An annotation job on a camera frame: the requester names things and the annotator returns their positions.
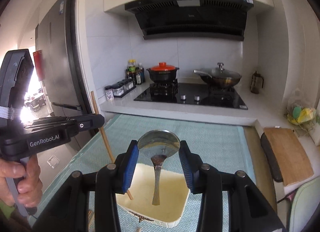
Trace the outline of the white spice shaker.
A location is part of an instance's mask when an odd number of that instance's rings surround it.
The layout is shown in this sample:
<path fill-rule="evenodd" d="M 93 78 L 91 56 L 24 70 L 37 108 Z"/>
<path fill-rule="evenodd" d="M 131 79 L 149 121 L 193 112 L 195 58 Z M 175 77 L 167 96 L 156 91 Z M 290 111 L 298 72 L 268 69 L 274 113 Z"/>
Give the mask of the white spice shaker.
<path fill-rule="evenodd" d="M 113 86 L 108 85 L 105 87 L 105 96 L 107 101 L 114 100 Z"/>

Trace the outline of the sauce bottles group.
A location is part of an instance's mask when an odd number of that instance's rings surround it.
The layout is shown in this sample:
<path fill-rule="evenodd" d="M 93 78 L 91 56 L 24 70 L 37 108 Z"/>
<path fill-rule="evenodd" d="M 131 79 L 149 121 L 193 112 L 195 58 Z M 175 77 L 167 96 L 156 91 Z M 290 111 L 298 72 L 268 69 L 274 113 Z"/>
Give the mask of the sauce bottles group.
<path fill-rule="evenodd" d="M 141 85 L 145 83 L 144 68 L 141 64 L 137 64 L 135 59 L 130 59 L 128 61 L 125 73 L 127 78 L 131 78 L 133 80 L 134 85 Z"/>

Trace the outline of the wooden chopstick nine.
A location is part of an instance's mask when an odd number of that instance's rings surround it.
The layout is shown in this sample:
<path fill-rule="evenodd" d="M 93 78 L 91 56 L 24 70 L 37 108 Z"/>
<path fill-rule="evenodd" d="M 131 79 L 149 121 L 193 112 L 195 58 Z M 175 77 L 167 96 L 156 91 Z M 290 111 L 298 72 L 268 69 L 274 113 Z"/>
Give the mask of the wooden chopstick nine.
<path fill-rule="evenodd" d="M 96 100 L 95 100 L 94 91 L 91 91 L 91 92 L 90 92 L 90 95 L 91 95 L 91 100 L 92 100 L 92 103 L 93 103 L 94 113 L 95 113 L 96 115 L 99 115 L 99 109 L 98 109 L 98 106 L 97 106 L 97 103 L 96 103 Z M 107 138 L 107 135 L 106 135 L 106 133 L 105 133 L 104 128 L 103 128 L 103 127 L 100 127 L 100 128 L 99 128 L 99 132 L 100 132 L 100 134 L 101 134 L 101 136 L 102 136 L 102 139 L 103 139 L 105 148 L 106 148 L 106 150 L 107 150 L 108 156 L 109 156 L 111 162 L 114 163 L 116 159 L 114 158 L 114 156 L 113 156 L 113 154 L 112 154 L 112 150 L 111 150 L 111 147 L 110 147 L 110 144 L 109 144 L 109 141 L 108 141 L 108 138 Z"/>

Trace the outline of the black gas cooktop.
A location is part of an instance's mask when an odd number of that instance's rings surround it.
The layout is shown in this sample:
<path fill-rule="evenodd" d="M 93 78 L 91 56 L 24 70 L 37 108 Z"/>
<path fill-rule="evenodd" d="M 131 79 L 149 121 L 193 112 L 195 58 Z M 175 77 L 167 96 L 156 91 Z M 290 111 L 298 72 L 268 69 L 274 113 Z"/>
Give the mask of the black gas cooktop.
<path fill-rule="evenodd" d="M 160 86 L 152 83 L 135 101 L 248 109 L 233 87 L 217 90 L 205 84 L 175 83 Z"/>

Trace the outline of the black pot orange lid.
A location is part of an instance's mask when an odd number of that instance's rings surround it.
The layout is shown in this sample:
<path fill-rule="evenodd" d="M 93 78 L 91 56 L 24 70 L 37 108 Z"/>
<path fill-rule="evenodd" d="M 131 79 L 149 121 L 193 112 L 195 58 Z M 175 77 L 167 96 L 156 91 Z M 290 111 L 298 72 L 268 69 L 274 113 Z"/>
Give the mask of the black pot orange lid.
<path fill-rule="evenodd" d="M 148 68 L 147 71 L 154 83 L 167 83 L 173 82 L 176 79 L 179 69 L 179 67 L 169 65 L 166 62 L 159 62 L 157 66 Z"/>

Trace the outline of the black range hood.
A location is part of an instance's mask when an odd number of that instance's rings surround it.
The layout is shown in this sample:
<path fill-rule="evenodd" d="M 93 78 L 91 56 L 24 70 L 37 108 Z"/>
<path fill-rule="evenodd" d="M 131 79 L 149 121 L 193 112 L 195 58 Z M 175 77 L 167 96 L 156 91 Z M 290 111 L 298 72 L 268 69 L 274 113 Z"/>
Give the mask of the black range hood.
<path fill-rule="evenodd" d="M 136 0 L 125 4 L 145 40 L 212 37 L 242 42 L 253 0 Z"/>

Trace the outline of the green cutting board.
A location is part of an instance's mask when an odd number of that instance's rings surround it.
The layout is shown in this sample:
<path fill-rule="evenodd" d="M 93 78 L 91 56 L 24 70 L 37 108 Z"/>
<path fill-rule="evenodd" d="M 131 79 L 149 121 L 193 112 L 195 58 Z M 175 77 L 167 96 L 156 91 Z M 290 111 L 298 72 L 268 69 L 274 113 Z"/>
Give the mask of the green cutting board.
<path fill-rule="evenodd" d="M 289 231 L 303 231 L 318 206 L 319 177 L 316 177 L 297 190 L 291 205 Z"/>

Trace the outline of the black tray under board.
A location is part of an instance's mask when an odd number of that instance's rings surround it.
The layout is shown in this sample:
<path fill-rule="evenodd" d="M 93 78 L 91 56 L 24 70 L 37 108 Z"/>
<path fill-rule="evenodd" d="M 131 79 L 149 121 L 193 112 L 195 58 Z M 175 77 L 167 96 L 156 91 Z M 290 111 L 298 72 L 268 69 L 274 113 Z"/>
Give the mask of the black tray under board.
<path fill-rule="evenodd" d="M 263 133 L 260 138 L 260 144 L 265 153 L 273 180 L 276 182 L 283 182 L 283 177 L 280 171 L 279 164 L 265 133 Z"/>

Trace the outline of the wooden cutting board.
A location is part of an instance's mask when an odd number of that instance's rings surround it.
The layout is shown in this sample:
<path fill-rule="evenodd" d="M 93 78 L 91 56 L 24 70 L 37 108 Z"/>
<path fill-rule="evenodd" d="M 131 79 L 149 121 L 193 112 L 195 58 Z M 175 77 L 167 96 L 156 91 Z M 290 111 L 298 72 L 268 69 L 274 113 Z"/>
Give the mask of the wooden cutting board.
<path fill-rule="evenodd" d="M 308 155 L 293 130 L 265 128 L 264 134 L 276 158 L 284 186 L 299 183 L 313 176 Z"/>

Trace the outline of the wok with glass lid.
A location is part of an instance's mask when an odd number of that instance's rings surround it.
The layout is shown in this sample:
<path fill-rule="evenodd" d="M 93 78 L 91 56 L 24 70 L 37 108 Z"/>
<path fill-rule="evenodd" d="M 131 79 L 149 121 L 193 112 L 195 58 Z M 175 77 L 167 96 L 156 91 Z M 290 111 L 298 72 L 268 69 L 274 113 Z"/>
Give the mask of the wok with glass lid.
<path fill-rule="evenodd" d="M 236 86 L 242 78 L 240 73 L 225 69 L 223 63 L 218 63 L 217 67 L 212 69 L 194 70 L 194 73 L 207 85 L 216 89 L 228 89 Z"/>

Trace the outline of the dark french press jug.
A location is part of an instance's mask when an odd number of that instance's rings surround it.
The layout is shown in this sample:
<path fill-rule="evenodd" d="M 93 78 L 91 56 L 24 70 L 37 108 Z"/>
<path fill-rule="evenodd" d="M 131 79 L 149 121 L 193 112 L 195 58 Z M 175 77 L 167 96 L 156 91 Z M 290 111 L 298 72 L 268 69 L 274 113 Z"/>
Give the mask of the dark french press jug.
<path fill-rule="evenodd" d="M 253 94 L 259 94 L 260 90 L 264 87 L 264 78 L 260 73 L 255 71 L 252 75 L 250 92 Z"/>

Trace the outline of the steel spoon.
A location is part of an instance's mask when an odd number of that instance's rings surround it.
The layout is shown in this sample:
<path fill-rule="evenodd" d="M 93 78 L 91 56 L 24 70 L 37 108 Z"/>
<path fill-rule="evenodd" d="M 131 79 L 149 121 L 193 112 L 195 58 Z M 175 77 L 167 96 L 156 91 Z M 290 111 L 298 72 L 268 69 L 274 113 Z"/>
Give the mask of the steel spoon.
<path fill-rule="evenodd" d="M 152 130 L 145 133 L 137 143 L 139 152 L 150 159 L 155 173 L 152 205 L 160 205 L 160 178 L 163 163 L 180 149 L 180 139 L 168 130 Z"/>

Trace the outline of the light blue woven table mat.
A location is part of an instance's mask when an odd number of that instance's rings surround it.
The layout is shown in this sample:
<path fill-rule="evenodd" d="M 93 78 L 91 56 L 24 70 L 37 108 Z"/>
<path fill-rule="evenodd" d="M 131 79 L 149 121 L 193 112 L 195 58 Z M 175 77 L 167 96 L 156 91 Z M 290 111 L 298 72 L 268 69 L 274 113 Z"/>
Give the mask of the light blue woven table mat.
<path fill-rule="evenodd" d="M 117 114 L 104 128 L 115 157 L 125 153 L 132 140 L 138 140 L 148 131 L 167 130 L 176 134 L 180 140 L 185 140 L 190 151 L 198 154 L 204 163 L 225 173 L 234 174 L 243 170 L 257 183 L 242 126 Z M 78 170 L 83 174 L 97 172 L 110 161 L 101 135 L 96 134 L 48 186 L 37 213 L 28 218 L 29 224 L 34 225 L 36 218 L 73 171 Z M 165 160 L 161 178 L 164 170 L 183 174 L 178 153 Z M 170 229 L 147 221 L 139 223 L 138 217 L 118 207 L 121 231 L 136 231 L 138 227 L 142 231 L 196 231 L 200 204 L 201 195 L 190 194 L 179 224 Z"/>

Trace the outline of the red hanging cloth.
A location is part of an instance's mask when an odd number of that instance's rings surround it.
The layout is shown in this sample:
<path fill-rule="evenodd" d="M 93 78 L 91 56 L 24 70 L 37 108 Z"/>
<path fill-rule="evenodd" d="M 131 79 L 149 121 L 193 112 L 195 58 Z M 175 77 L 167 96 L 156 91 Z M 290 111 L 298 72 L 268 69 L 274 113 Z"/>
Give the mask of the red hanging cloth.
<path fill-rule="evenodd" d="M 36 74 L 39 81 L 44 80 L 44 71 L 43 71 L 43 54 L 42 50 L 37 50 L 33 52 L 34 64 L 36 69 Z"/>

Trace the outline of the grey double door refrigerator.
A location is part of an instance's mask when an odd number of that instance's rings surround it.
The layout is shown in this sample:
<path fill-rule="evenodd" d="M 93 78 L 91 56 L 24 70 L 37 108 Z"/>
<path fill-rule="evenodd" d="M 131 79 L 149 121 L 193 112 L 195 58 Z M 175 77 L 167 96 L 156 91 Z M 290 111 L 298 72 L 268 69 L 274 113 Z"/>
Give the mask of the grey double door refrigerator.
<path fill-rule="evenodd" d="M 81 116 L 69 66 L 66 41 L 67 0 L 57 0 L 37 27 L 36 49 L 42 51 L 43 85 L 57 117 Z"/>

